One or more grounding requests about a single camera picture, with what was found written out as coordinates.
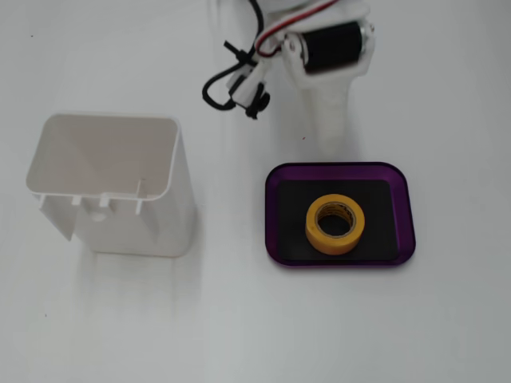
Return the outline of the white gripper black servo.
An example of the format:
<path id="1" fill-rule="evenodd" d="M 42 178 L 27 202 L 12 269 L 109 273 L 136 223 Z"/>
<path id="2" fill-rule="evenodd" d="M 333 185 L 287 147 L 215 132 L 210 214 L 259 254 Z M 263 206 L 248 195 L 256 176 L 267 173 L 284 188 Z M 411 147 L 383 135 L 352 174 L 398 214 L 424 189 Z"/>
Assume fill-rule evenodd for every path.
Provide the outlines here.
<path id="1" fill-rule="evenodd" d="M 308 32 L 288 32 L 282 57 L 303 91 L 319 150 L 335 156 L 348 126 L 351 84 L 365 75 L 374 53 L 374 26 L 366 19 Z"/>

